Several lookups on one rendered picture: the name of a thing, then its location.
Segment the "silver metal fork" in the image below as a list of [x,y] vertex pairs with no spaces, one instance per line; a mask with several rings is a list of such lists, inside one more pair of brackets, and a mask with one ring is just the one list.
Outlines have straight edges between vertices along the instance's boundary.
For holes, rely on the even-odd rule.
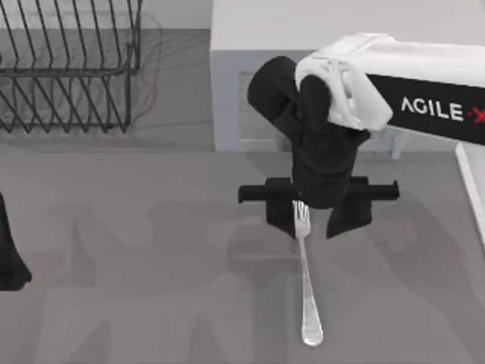
[[318,347],[323,343],[324,332],[314,298],[305,243],[305,239],[311,233],[310,210],[304,202],[293,201],[293,214],[302,270],[302,341],[309,347]]

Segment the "pale grey cabinet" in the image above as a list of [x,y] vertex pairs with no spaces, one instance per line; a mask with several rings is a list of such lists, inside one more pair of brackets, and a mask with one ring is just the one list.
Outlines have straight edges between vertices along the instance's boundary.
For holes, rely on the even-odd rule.
[[213,0],[211,91],[218,152],[279,152],[246,86],[268,59],[299,60],[350,33],[485,46],[485,0]]

